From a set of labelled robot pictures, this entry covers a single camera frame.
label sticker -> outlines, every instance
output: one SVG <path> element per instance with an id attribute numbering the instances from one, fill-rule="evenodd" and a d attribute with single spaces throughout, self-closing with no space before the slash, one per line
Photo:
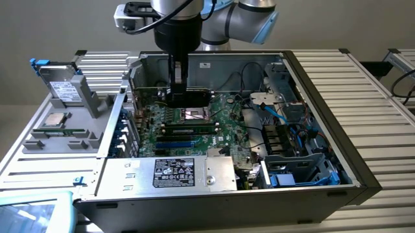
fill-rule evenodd
<path id="1" fill-rule="evenodd" d="M 153 187 L 195 186 L 195 159 L 156 159 Z"/>
<path id="2" fill-rule="evenodd" d="M 63 102 L 80 102 L 75 86 L 69 82 L 49 82 L 57 97 Z"/>
<path id="3" fill-rule="evenodd" d="M 209 68 L 209 63 L 200 63 L 200 68 Z"/>

robotic arm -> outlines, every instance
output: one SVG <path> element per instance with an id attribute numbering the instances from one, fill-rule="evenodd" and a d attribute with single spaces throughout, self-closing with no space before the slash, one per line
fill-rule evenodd
<path id="1" fill-rule="evenodd" d="M 155 29 L 156 45 L 168 53 L 167 103 L 203 107 L 209 90 L 187 87 L 188 53 L 229 49 L 229 38 L 264 43 L 276 16 L 273 0 L 151 0 L 117 6 L 115 25 L 132 35 Z"/>

